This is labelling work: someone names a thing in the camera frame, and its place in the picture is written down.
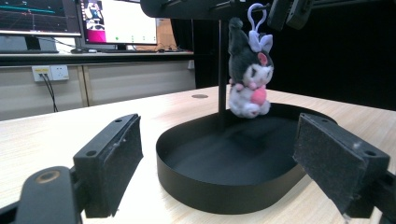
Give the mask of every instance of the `table surface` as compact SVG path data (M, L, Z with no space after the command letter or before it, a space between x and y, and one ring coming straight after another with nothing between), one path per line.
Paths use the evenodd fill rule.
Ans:
M195 94L207 98L194 98ZM298 105L335 119L344 129L396 156L396 112L350 105L279 91L268 91L273 103ZM114 217L85 218L84 223L345 223L335 205L309 176L280 201L258 212L216 215L178 202L157 176L156 142L167 129L218 112L218 88L184 91L109 105L0 122L0 207L19 199L24 180L51 166L72 167L73 156L112 120L137 113L144 158L125 191ZM395 160L389 170L395 172ZM377 223L372 218L349 223Z

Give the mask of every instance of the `mounting hole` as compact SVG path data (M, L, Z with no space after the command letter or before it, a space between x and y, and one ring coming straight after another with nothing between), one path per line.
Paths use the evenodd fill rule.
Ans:
M38 184L45 184L45 183L48 183L48 182L58 178L60 175L61 175L61 172L59 172L59 171L47 171L46 173L39 175L35 179L35 182Z
M368 156L376 156L375 152L372 151L364 151L364 153Z
M94 155L96 155L96 151L89 151L85 155L86 156L94 156Z
M205 95L205 94L195 94L195 95L192 95L191 97L192 97L192 98L196 98L196 99L205 99L205 98L207 98L208 96Z

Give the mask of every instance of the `wall socket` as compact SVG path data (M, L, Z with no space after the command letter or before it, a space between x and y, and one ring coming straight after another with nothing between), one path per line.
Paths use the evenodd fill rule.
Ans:
M50 71L54 81L69 79L69 72L66 65L51 65Z
M35 79L36 82L43 82L44 75L47 75L49 80L53 80L52 73L51 73L50 67L48 65L32 66L32 72L33 72L33 78Z
M53 81L69 79L69 72L66 65L32 66L32 72L36 82L44 82L44 75L47 75L49 80Z

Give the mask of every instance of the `monitor screen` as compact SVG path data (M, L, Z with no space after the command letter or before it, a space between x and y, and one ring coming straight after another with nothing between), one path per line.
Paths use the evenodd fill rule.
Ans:
M74 0L2 0L0 35L81 36Z
M157 22L139 2L82 0L82 24L87 44L157 45Z

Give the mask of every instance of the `plush toy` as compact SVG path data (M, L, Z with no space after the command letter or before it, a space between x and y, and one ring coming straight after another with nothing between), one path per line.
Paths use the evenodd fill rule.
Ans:
M238 18L230 20L229 71L232 87L229 106L237 117L253 119L268 113L271 106L266 100L265 85L274 72L268 53L273 41L271 35L258 35L254 26L248 37L242 26Z

